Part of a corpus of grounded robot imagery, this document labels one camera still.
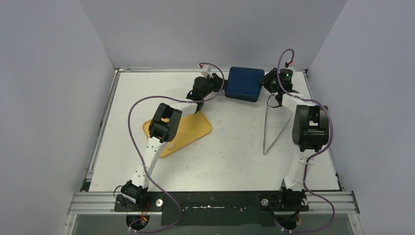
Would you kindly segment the dark blue box lid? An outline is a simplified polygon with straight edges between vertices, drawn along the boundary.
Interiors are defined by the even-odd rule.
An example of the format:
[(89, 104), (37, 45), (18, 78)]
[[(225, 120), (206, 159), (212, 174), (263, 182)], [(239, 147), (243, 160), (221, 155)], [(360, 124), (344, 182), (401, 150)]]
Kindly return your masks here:
[(264, 75), (265, 71), (262, 69), (231, 67), (225, 97), (257, 102), (262, 87), (259, 80)]

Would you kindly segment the metal serving tongs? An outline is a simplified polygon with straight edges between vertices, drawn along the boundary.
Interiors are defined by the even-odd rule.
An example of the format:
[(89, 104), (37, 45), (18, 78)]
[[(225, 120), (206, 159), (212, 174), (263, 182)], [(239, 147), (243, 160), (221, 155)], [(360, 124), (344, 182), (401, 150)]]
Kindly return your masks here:
[(262, 155), (266, 155), (276, 143), (279, 135), (287, 125), (291, 115), (292, 112), (285, 107), (271, 108), (266, 106), (262, 141)]

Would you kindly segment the yellow plastic tray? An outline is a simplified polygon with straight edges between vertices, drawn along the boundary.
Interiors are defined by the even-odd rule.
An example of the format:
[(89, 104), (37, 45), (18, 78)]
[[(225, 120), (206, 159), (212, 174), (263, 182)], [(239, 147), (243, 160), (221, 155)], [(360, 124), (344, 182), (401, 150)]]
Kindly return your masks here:
[[(175, 138), (164, 147), (160, 154), (160, 158), (164, 158), (180, 150), (181, 148), (206, 136), (211, 131), (212, 125), (202, 111), (181, 118)], [(167, 146), (169, 144), (175, 144), (172, 151), (167, 150)]]

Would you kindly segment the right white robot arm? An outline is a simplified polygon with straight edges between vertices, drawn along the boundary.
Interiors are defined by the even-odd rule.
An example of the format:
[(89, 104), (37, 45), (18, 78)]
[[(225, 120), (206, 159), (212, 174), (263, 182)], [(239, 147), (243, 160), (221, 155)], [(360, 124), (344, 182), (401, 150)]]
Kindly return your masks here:
[(294, 73), (293, 67), (273, 68), (259, 82), (277, 101), (277, 108), (287, 108), (294, 115), (292, 141), (295, 151), (282, 187), (302, 191), (308, 170), (314, 164), (307, 153), (311, 150), (318, 153), (328, 144), (329, 120), (318, 104), (293, 89)]

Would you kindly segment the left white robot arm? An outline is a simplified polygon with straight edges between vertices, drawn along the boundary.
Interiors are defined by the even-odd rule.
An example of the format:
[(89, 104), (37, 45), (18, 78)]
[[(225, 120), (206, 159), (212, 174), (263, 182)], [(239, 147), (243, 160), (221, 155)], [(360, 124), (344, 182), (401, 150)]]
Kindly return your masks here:
[[(151, 174), (155, 168), (158, 158), (164, 147), (174, 140), (178, 133), (179, 124), (183, 117), (196, 114), (201, 111), (204, 103), (213, 98), (207, 98), (211, 93), (219, 94), (227, 85), (227, 80), (215, 73), (196, 77), (193, 88), (187, 94), (185, 100), (178, 100), (167, 96), (154, 95), (140, 99), (130, 109), (128, 114), (128, 131), (133, 145), (140, 157), (138, 166), (130, 180), (121, 187), (121, 195), (127, 199), (127, 204), (134, 210), (139, 211), (146, 205), (146, 193), (152, 182)], [(133, 109), (142, 101), (152, 98), (164, 98), (175, 101), (168, 105), (160, 103), (148, 127), (149, 137), (146, 149), (142, 154), (134, 140), (131, 128), (131, 116)]]

